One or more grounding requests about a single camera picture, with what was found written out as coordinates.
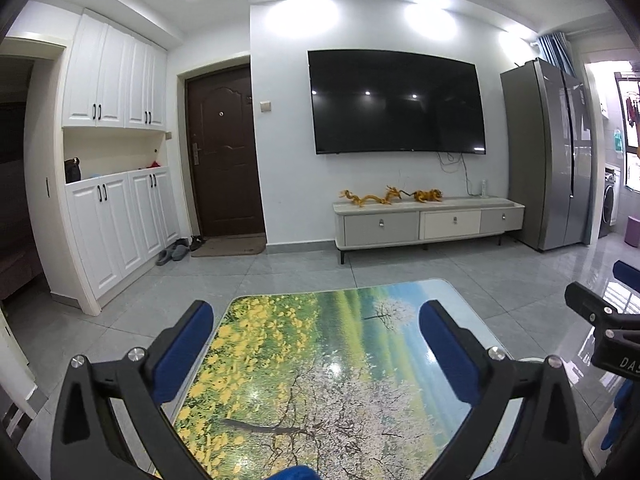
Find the purple stool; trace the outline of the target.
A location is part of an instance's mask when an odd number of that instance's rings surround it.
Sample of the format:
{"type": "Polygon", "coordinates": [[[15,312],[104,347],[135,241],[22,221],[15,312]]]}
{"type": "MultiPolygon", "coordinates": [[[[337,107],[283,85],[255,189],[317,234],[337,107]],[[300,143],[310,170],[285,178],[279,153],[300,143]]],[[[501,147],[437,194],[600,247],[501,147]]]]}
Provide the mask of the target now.
{"type": "Polygon", "coordinates": [[[640,247],[640,219],[634,216],[627,218],[624,242],[634,248],[640,247]]]}

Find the grey slippers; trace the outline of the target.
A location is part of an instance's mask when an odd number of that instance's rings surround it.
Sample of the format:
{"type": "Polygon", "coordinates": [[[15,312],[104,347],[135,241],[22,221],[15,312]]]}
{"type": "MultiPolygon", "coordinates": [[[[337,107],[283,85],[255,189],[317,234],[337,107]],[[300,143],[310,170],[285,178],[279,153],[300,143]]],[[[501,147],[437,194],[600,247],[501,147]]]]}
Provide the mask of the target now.
{"type": "Polygon", "coordinates": [[[190,240],[187,238],[179,238],[160,252],[155,265],[164,266],[171,261],[181,261],[186,258],[186,255],[190,254],[190,252],[200,249],[204,243],[205,238],[201,235],[191,237],[190,240]]]}

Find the brown door mat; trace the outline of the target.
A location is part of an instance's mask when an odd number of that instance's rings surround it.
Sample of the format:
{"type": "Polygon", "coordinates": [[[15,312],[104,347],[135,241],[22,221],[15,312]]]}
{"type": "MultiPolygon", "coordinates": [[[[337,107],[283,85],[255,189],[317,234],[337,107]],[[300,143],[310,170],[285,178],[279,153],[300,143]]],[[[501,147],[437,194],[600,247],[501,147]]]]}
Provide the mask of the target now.
{"type": "Polygon", "coordinates": [[[206,237],[204,244],[191,255],[195,258],[251,256],[261,254],[266,245],[264,233],[206,237]]]}

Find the white shoe cabinet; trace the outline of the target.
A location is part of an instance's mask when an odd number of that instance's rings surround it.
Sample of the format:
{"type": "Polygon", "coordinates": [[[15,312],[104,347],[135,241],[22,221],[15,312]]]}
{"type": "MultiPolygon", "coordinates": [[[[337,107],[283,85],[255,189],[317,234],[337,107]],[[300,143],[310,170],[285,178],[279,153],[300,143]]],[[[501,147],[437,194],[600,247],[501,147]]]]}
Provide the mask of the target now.
{"type": "Polygon", "coordinates": [[[63,154],[82,179],[65,182],[72,239],[89,297],[103,307],[179,237],[167,131],[64,128],[63,154]]]}

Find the grey double-door refrigerator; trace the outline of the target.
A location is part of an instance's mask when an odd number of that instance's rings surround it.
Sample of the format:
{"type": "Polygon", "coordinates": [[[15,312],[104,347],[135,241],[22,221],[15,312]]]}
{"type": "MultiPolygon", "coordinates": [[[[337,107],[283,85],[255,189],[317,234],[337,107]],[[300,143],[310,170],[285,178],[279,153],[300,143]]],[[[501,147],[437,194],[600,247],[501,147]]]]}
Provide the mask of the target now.
{"type": "Polygon", "coordinates": [[[509,198],[525,206],[520,241],[538,252],[585,244],[592,140],[584,85],[540,58],[500,78],[509,198]]]}

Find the golden lion ornament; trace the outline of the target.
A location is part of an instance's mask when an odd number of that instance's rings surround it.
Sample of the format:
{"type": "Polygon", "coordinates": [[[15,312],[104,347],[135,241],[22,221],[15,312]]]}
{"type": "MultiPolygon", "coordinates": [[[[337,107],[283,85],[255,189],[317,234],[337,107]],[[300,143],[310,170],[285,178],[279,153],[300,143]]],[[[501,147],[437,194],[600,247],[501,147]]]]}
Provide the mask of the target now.
{"type": "Polygon", "coordinates": [[[422,204],[442,201],[442,191],[437,188],[432,188],[431,190],[416,190],[411,196],[416,202],[422,204]]]}

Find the dark brown entrance door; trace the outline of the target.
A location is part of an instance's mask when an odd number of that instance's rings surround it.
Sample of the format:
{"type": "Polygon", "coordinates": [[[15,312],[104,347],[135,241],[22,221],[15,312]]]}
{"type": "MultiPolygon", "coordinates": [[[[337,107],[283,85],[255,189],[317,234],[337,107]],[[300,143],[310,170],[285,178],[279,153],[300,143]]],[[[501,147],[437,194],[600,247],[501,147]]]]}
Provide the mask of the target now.
{"type": "Polygon", "coordinates": [[[264,234],[247,65],[186,82],[186,134],[201,233],[264,234]]]}

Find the black bag on shelf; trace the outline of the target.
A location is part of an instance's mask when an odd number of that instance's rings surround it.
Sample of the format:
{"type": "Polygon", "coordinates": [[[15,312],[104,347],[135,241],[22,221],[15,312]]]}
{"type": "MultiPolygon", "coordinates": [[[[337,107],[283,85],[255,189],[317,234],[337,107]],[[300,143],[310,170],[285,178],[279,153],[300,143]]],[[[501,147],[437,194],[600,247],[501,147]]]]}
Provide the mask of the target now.
{"type": "Polygon", "coordinates": [[[82,179],[80,160],[77,157],[66,159],[64,162],[65,182],[75,183],[82,179]]]}

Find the golden dragon ornament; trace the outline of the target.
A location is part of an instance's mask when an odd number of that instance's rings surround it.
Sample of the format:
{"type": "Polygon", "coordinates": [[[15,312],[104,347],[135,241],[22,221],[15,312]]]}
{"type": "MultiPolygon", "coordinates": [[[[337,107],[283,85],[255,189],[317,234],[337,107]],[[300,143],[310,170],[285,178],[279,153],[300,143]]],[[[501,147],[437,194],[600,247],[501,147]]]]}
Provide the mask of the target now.
{"type": "Polygon", "coordinates": [[[349,203],[352,203],[353,205],[358,207],[363,207],[367,203],[391,205],[395,200],[402,199],[402,191],[398,190],[398,188],[394,188],[393,186],[388,186],[386,188],[386,193],[383,196],[374,194],[360,196],[345,188],[340,192],[340,195],[338,197],[344,198],[344,200],[348,200],[349,203]]]}

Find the white grey TV cabinet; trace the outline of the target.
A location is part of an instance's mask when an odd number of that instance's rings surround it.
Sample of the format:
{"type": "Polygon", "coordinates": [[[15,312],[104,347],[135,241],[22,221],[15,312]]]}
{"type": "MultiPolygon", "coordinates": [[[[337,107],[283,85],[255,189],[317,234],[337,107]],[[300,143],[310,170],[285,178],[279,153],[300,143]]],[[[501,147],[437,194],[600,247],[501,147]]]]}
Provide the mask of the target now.
{"type": "Polygon", "coordinates": [[[500,197],[461,197],[361,207],[341,202],[333,211],[335,246],[344,258],[355,250],[501,236],[522,228],[525,206],[500,197]]]}

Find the white upper wall cabinet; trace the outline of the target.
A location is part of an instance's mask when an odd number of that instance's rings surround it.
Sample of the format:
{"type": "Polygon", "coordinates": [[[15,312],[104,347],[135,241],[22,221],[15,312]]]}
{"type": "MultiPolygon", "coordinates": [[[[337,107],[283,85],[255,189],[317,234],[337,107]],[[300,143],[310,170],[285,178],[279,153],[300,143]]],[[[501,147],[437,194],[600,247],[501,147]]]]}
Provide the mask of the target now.
{"type": "Polygon", "coordinates": [[[167,52],[96,12],[82,12],[65,79],[64,128],[166,128],[167,52]]]}

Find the wall-mounted black television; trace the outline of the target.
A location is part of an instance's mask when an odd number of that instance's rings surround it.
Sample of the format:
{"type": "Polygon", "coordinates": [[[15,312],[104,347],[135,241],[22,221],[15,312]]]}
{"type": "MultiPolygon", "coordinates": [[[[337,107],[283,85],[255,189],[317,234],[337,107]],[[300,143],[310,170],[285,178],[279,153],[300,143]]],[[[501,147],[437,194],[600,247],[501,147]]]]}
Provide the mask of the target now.
{"type": "Polygon", "coordinates": [[[473,64],[363,49],[310,50],[307,58],[318,154],[486,153],[473,64]]]}

